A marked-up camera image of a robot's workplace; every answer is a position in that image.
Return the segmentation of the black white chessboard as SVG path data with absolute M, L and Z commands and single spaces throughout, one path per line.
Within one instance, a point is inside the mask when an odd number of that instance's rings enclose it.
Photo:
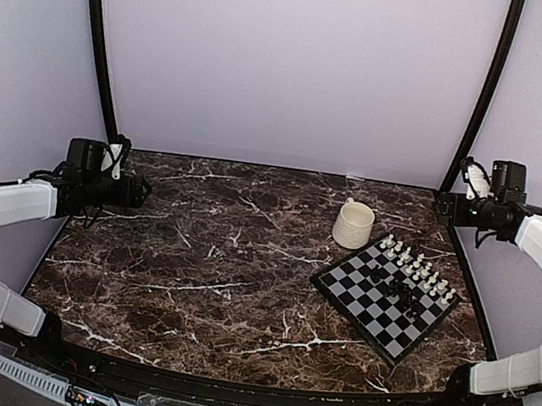
M 393 367 L 461 302 L 432 268 L 388 234 L 323 268 L 310 282 Z

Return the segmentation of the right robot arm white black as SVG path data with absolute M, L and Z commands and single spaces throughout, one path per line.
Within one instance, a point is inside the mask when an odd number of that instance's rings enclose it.
M 529 256 L 542 271 L 542 209 L 491 197 L 469 199 L 462 193 L 444 193 L 433 203 L 439 223 L 488 230 Z M 542 343 L 510 357 L 462 365 L 450 377 L 446 393 L 435 406 L 474 406 L 474 397 L 509 395 L 542 390 Z

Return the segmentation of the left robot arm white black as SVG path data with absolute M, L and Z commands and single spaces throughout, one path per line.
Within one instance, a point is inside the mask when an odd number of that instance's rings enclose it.
M 32 172 L 26 179 L 0 183 L 0 228 L 24 222 L 79 216 L 89 208 L 139 208 L 152 187 L 145 178 L 113 177 L 76 168 Z M 0 282 L 0 326 L 33 338 L 30 350 L 47 370 L 68 363 L 69 348 L 60 341 L 61 319 Z

